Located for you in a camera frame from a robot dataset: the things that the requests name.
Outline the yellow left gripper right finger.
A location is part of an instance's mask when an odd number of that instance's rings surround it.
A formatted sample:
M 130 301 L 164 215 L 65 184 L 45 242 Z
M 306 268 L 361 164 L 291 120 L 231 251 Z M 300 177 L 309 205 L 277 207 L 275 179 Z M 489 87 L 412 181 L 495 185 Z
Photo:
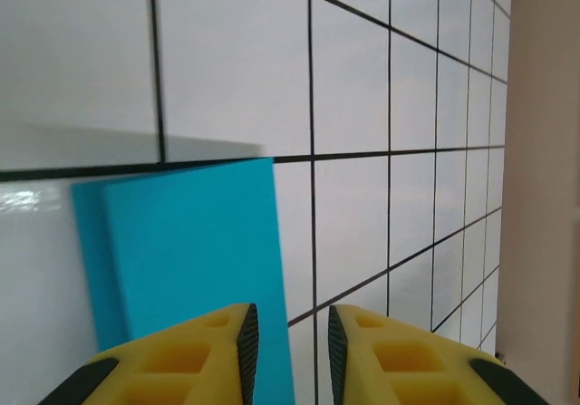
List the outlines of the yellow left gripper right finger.
M 495 357 L 355 305 L 328 314 L 335 404 L 543 404 Z

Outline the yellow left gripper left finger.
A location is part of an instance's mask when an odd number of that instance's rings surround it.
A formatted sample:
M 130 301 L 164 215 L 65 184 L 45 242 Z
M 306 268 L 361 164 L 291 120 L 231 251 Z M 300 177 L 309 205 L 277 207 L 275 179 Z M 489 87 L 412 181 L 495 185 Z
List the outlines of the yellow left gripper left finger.
M 95 355 L 44 404 L 251 404 L 255 304 L 232 304 Z

